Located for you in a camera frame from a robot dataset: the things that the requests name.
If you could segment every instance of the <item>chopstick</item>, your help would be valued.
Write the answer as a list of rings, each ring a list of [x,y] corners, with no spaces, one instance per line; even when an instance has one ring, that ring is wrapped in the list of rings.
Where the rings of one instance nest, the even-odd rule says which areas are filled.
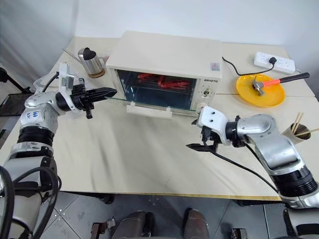
[[[319,128],[315,128],[315,129],[309,130],[307,132],[302,132],[302,133],[296,134],[295,136],[301,136],[301,135],[304,135],[304,134],[307,134],[307,133],[312,133],[312,132],[315,132],[315,131],[319,131]]]
[[[297,131],[297,129],[298,129],[298,126],[299,126],[299,124],[300,124],[300,120],[301,120],[301,118],[303,117],[303,115],[304,115],[304,113],[302,112],[302,113],[300,114],[299,120],[298,120],[298,122],[297,122],[297,124],[296,124],[296,126],[295,126],[295,128],[294,128],[293,134],[296,133],[296,131]]]
[[[300,115],[300,114],[301,114],[300,112],[297,114],[297,117],[296,117],[296,119],[295,119],[295,122],[294,122],[294,124],[293,124],[293,127],[291,128],[291,132],[292,132],[292,133],[294,133],[294,130],[295,130],[296,124],[297,124],[297,122],[298,122],[298,119],[299,119],[299,115]]]

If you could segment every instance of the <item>yellow plate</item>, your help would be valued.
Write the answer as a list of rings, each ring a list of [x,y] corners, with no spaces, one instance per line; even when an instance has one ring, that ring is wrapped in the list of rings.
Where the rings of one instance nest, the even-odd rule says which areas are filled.
[[[248,75],[241,76],[237,79],[236,88],[239,95],[247,102],[260,107],[274,107],[280,105],[285,99],[285,90],[278,84],[263,88],[265,92],[263,96],[259,96],[258,92],[252,87],[254,78],[256,81],[270,81],[272,78],[265,75]]]

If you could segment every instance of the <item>sticker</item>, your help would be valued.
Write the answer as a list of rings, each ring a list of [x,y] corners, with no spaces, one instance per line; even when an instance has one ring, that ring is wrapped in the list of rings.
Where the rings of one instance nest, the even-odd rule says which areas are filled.
[[[220,65],[217,62],[210,63],[210,70],[211,71],[220,71]]]

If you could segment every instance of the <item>cable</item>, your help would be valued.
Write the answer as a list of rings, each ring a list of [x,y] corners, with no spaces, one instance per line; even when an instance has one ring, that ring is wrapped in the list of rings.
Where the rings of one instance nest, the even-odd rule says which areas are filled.
[[[0,238],[8,238],[14,210],[14,189],[10,174],[2,166],[0,166],[0,175],[5,196]]]
[[[45,92],[46,89],[49,87],[49,85],[52,83],[52,81],[53,81],[54,79],[58,78],[58,76],[59,76],[59,72],[57,71],[57,72],[55,73],[55,75],[48,81],[48,83],[45,84],[45,86],[44,86],[43,89],[42,89],[42,92]]]
[[[41,187],[14,187],[14,190],[15,191],[25,191],[25,190],[28,190],[28,191],[35,191],[35,192],[39,192],[41,191]]]
[[[60,189],[62,187],[62,180],[61,180],[61,178],[58,175],[57,175],[57,177],[58,177],[58,180],[59,180],[59,191],[60,191]]]
[[[229,158],[226,158],[226,157],[224,157],[224,156],[222,156],[222,155],[220,155],[220,154],[214,152],[213,150],[211,150],[210,147],[208,147],[208,145],[207,145],[207,143],[206,143],[205,141],[203,141],[203,144],[205,145],[205,147],[207,148],[207,150],[208,150],[209,152],[211,152],[212,154],[214,154],[215,156],[217,156],[217,157],[219,157],[219,158],[221,158],[221,159],[223,159],[223,160],[225,160],[225,161],[227,161],[227,162],[229,162],[229,163],[231,163],[231,164],[233,164],[233,165],[235,165],[235,166],[237,166],[237,167],[240,167],[240,168],[242,168],[242,169],[245,169],[245,170],[248,171],[248,172],[251,172],[252,174],[254,174],[254,175],[256,175],[257,177],[259,177],[261,180],[263,180],[265,183],[267,183],[267,184],[269,185],[269,187],[271,187],[276,193],[278,193],[278,190],[277,190],[273,185],[271,185],[265,178],[263,178],[262,176],[260,176],[258,173],[254,172],[254,171],[251,170],[250,168],[246,168],[245,166],[240,165],[239,163],[236,163],[236,162],[234,162],[233,160],[231,160],[231,159],[229,159]]]
[[[13,183],[17,183],[20,180],[22,180],[23,178],[29,176],[32,173],[38,172],[38,171],[42,171],[45,172],[47,175],[49,175],[50,180],[51,180],[51,186],[52,186],[52,195],[49,201],[49,205],[44,213],[44,216],[36,230],[36,232],[34,233],[34,236],[32,237],[32,239],[39,239],[51,217],[51,214],[53,212],[56,200],[57,200],[57,194],[58,194],[58,176],[54,173],[54,171],[48,167],[37,167],[37,168],[33,168],[25,173],[23,173],[22,175],[20,175],[19,177],[17,177]]]
[[[257,158],[257,160],[261,163],[258,155],[256,154],[256,152],[246,143],[244,143],[244,145],[250,150],[250,152],[252,152],[252,154],[255,156],[255,158]]]
[[[239,76],[256,75],[256,74],[261,74],[261,73],[265,73],[265,72],[271,71],[274,68],[274,66],[275,66],[275,62],[277,61],[277,59],[275,57],[270,58],[269,63],[271,63],[273,66],[270,69],[268,69],[268,70],[255,72],[255,73],[239,74],[237,69],[236,69],[236,67],[235,67],[235,65],[233,63],[231,63],[230,61],[227,61],[223,56],[222,56],[222,58],[228,64],[232,65],[232,67],[234,67],[234,70],[236,71],[236,74],[239,75]]]

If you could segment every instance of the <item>floor tile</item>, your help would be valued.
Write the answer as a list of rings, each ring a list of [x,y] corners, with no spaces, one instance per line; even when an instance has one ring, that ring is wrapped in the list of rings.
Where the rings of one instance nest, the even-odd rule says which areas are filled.
[[[263,206],[240,207],[232,201],[213,238],[229,239],[232,228],[245,228],[250,238],[268,239]]]
[[[227,199],[170,196],[150,196],[150,201],[148,211],[153,212],[160,223],[158,236],[175,238],[181,237],[187,208],[198,209],[204,215],[212,236],[230,202]]]
[[[54,208],[59,214],[62,214],[78,196],[79,195],[73,193],[59,192]]]
[[[64,220],[72,227],[80,238],[90,238],[92,224],[94,222],[105,222],[112,218],[116,213],[112,211],[120,211],[121,207],[113,208],[113,204],[106,205],[99,199],[79,196],[74,202],[64,211]],[[106,232],[100,238],[109,238],[110,234]]]
[[[62,217],[81,238],[89,238],[92,224],[115,217],[117,225],[128,214],[144,210],[155,215],[155,236],[182,238],[182,222],[187,208],[203,212],[211,234],[216,230],[230,200],[148,195],[116,195],[110,205],[100,200],[79,196]],[[100,238],[109,238],[110,232]]]
[[[48,201],[46,201],[45,203],[43,203],[41,205],[40,211],[39,211],[39,216],[38,216],[38,221],[36,222],[35,229],[37,229],[37,227],[39,226],[40,221],[42,220],[48,205],[49,205]],[[58,216],[59,216],[58,212],[55,209],[53,209],[53,212],[51,214],[51,217],[50,217],[48,223],[46,224],[45,229],[47,229],[55,221],[55,219],[57,219]]]
[[[80,239],[69,225],[59,216],[41,236],[41,239]]]
[[[283,211],[285,209],[283,204],[268,204],[265,205],[266,217],[270,232],[270,238],[278,238],[287,236],[286,224],[284,221]]]

